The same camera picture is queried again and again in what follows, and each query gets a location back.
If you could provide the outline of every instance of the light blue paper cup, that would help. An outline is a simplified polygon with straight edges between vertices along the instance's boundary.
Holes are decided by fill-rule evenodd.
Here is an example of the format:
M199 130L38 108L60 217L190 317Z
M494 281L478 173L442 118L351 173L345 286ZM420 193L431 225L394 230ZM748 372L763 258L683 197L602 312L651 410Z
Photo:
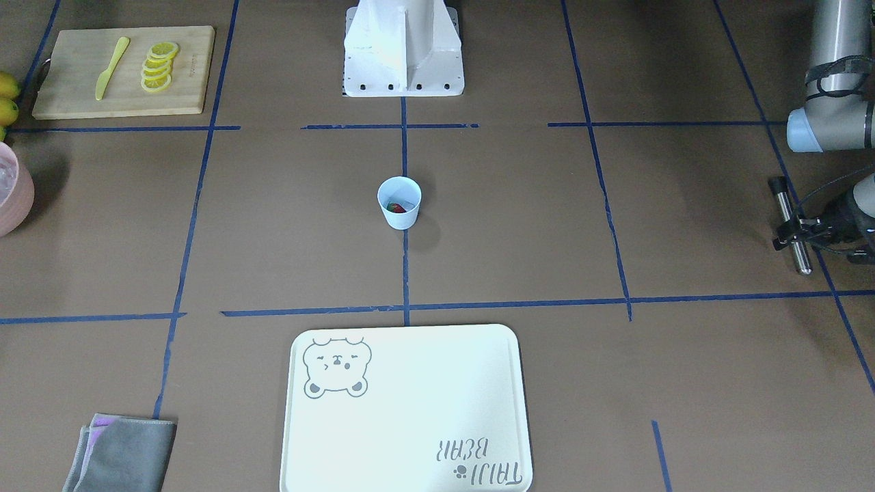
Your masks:
M386 179L377 190L377 201L389 226L398 230L405 230L413 226L419 215L419 203L423 200L423 191L419 185L410 178L395 176ZM406 212L397 213L389 211L389 204L397 203Z

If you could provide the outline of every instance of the white tray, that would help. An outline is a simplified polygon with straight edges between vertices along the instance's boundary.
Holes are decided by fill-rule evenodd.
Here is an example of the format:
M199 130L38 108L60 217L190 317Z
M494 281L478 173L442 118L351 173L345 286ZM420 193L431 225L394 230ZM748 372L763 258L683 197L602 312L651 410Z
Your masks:
M508 327L311 330L292 344L289 368L281 492L531 486Z

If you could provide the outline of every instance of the white plastic bracket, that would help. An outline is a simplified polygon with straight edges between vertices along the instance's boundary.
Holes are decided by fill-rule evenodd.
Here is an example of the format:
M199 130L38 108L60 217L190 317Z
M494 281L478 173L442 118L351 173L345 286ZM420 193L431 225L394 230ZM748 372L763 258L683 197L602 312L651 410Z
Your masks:
M443 0L360 0L346 11L343 89L351 97L460 95L459 14Z

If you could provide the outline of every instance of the stack of lemon slices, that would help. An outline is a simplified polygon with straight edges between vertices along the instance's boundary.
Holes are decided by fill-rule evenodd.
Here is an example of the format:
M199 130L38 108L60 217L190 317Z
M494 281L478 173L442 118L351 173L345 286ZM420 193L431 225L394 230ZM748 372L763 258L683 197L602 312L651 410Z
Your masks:
M179 53L179 45L172 41L162 41L149 48L143 71L140 73L140 86L148 93L161 92L170 87L173 78L173 59Z

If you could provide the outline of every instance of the yellow knife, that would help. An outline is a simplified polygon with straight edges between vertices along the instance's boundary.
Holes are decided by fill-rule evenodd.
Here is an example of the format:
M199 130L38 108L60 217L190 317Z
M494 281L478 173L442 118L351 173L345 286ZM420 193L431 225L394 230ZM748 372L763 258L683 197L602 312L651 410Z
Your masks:
M122 59L124 50L128 49L129 44L130 38L125 38L124 36L119 38L118 42L115 43L115 51L112 52L112 59L109 61L109 67L102 71L97 77L97 87L94 88L94 98L97 101L103 99L103 93L107 90L109 78L112 77L112 73L116 70L116 65L118 65L118 60Z

